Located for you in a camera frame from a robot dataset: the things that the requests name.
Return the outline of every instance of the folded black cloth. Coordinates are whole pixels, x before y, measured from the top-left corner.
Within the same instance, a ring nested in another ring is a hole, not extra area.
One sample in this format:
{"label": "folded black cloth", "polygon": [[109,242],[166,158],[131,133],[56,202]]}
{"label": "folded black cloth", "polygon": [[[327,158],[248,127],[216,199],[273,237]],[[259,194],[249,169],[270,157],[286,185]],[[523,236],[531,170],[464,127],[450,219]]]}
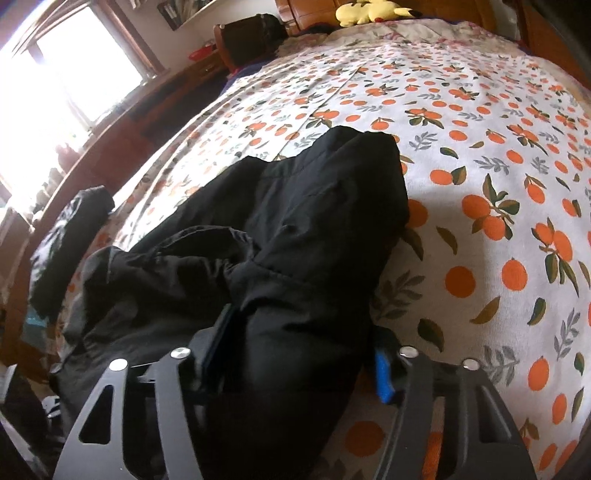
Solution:
{"label": "folded black cloth", "polygon": [[82,256],[115,206],[105,187],[81,190],[31,257],[29,305],[53,323]]}
{"label": "folded black cloth", "polygon": [[232,303],[244,332],[199,414],[204,477],[302,478],[346,406],[408,217],[391,135],[336,127],[296,157],[238,161],[130,252],[87,260],[52,379],[65,421],[111,360],[157,361]]}

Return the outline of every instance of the silver screw head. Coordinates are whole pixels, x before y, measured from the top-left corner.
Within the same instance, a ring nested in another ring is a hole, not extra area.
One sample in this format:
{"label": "silver screw head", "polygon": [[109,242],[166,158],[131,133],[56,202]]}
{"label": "silver screw head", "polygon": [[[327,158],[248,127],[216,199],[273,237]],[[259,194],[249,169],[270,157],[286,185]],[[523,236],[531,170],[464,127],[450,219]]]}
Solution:
{"label": "silver screw head", "polygon": [[121,372],[127,368],[127,360],[125,358],[116,358],[109,364],[109,369],[113,372]]}
{"label": "silver screw head", "polygon": [[187,358],[191,354],[191,350],[185,346],[180,346],[175,348],[172,352],[170,352],[170,356],[172,358],[176,358],[180,360],[182,358]]}
{"label": "silver screw head", "polygon": [[400,351],[400,355],[405,358],[416,358],[418,357],[418,350],[413,346],[403,346]]}
{"label": "silver screw head", "polygon": [[478,360],[474,360],[473,358],[466,358],[462,362],[462,367],[466,370],[476,371],[480,369],[480,362]]}

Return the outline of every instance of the wooden furniture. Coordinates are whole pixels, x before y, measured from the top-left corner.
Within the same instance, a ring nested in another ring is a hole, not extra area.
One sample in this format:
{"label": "wooden furniture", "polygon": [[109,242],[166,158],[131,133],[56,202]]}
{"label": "wooden furniture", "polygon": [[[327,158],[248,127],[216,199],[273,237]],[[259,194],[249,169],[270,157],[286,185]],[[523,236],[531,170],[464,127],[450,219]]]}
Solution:
{"label": "wooden furniture", "polygon": [[19,363],[25,374],[43,380],[42,353],[19,340],[27,312],[29,259],[62,208],[82,189],[104,185],[116,193],[195,114],[217,97],[227,70],[217,52],[179,74],[167,77],[124,111],[115,112],[102,133],[85,151],[59,185],[29,236],[8,302],[4,305],[4,335],[0,361]]}
{"label": "wooden furniture", "polygon": [[[315,23],[338,25],[335,10],[348,0],[275,0],[287,31],[293,35]],[[495,14],[488,0],[405,0],[404,7],[420,11],[426,17],[474,22],[495,31]]]}
{"label": "wooden furniture", "polygon": [[517,10],[521,37],[532,54],[554,62],[591,89],[589,72],[585,73],[575,58],[576,54],[588,56],[589,53],[572,52],[563,36],[546,21],[529,0],[516,1],[513,6]]}

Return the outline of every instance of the stuffed toy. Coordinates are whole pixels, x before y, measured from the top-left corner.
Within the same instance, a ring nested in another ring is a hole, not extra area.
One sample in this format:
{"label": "stuffed toy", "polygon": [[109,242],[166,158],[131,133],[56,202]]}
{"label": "stuffed toy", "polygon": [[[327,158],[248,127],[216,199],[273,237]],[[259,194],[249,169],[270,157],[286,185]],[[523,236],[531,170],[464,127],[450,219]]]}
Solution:
{"label": "stuffed toy", "polygon": [[400,5],[388,0],[358,0],[358,3],[344,4],[336,10],[336,18],[341,27],[420,16],[420,12],[410,8],[401,8]]}

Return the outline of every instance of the bed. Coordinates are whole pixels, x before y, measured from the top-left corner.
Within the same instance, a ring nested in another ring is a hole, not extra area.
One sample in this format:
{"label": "bed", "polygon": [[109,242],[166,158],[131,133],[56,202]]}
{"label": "bed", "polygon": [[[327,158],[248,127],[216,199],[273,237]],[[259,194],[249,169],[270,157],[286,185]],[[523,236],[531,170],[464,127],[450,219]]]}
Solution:
{"label": "bed", "polygon": [[[277,3],[294,33],[334,23],[339,1]],[[148,160],[85,258],[110,244],[130,248],[247,155],[281,161],[336,125],[391,134],[411,219],[372,317],[438,361],[480,360],[538,477],[550,479],[591,411],[589,92],[482,28],[494,29],[486,0],[404,6],[454,22],[360,25],[292,41]],[[48,331],[54,358],[79,281],[80,268]],[[361,373],[316,478],[372,477],[391,419]],[[433,445],[438,432],[435,418]],[[424,478],[435,479],[428,462]]]}

